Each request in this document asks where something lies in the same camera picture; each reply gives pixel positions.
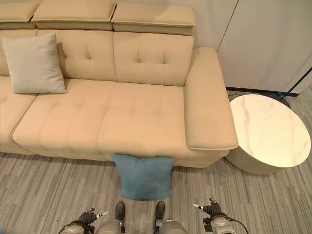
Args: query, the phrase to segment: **gray carpet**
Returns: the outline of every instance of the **gray carpet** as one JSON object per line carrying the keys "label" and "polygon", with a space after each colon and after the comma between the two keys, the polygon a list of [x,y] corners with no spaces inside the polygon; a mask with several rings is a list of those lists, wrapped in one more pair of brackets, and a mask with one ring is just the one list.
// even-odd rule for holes
{"label": "gray carpet", "polygon": [[[312,87],[288,101],[312,136]],[[174,167],[174,195],[164,200],[166,218],[180,221],[189,234],[204,234],[205,215],[192,204],[205,205],[213,196],[251,234],[312,234],[311,180],[311,154],[298,167],[273,175],[252,175],[225,159],[205,169]],[[111,162],[1,153],[0,227],[6,234],[56,234],[90,207],[108,210],[112,217],[115,204],[124,201],[126,233],[151,234],[157,201],[124,199],[118,194],[120,184]]]}

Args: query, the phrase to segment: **baseboard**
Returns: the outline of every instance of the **baseboard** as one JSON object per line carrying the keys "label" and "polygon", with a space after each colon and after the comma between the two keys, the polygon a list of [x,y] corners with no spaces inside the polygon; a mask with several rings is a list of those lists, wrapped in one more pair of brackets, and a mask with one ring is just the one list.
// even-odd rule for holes
{"label": "baseboard", "polygon": [[226,87],[226,90],[229,91],[238,91],[238,92],[251,92],[251,93],[274,93],[277,95],[286,95],[291,97],[296,97],[299,94],[297,93],[287,93],[287,92],[280,92],[280,91],[272,91],[272,90],[262,90],[262,89],[245,89],[245,88],[235,88],[235,87]]}

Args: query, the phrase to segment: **sofa armrest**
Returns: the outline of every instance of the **sofa armrest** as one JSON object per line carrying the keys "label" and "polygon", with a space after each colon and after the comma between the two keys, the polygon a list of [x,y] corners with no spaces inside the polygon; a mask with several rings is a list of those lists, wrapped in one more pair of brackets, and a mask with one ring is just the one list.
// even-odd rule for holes
{"label": "sofa armrest", "polygon": [[185,83],[185,134],[188,148],[194,150],[238,146],[218,56],[210,47],[193,50]]}

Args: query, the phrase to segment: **round side table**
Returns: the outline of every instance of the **round side table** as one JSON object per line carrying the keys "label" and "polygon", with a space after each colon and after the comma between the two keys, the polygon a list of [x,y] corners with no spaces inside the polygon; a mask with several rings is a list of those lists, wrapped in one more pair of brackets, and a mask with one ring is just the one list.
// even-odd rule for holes
{"label": "round side table", "polygon": [[226,159],[253,174],[269,174],[299,165],[311,149],[308,130],[287,106],[262,95],[231,101],[239,147]]}

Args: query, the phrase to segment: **black shoe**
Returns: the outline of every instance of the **black shoe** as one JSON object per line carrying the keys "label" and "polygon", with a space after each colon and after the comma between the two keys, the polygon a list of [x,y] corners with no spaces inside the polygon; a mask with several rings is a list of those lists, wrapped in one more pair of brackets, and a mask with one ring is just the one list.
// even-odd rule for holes
{"label": "black shoe", "polygon": [[125,233],[124,219],[126,216],[126,206],[123,202],[119,202],[115,209],[115,218],[120,220],[121,233]]}
{"label": "black shoe", "polygon": [[126,215],[126,206],[125,204],[123,204],[123,202],[119,202],[116,205],[115,218],[123,221],[125,219],[125,215]]}
{"label": "black shoe", "polygon": [[164,219],[165,211],[166,205],[163,201],[160,201],[156,206],[155,219]]}
{"label": "black shoe", "polygon": [[156,210],[155,210],[154,234],[159,233],[159,227],[156,226],[156,221],[159,219],[164,219],[165,211],[166,211],[166,205],[163,201],[160,201],[157,204]]}

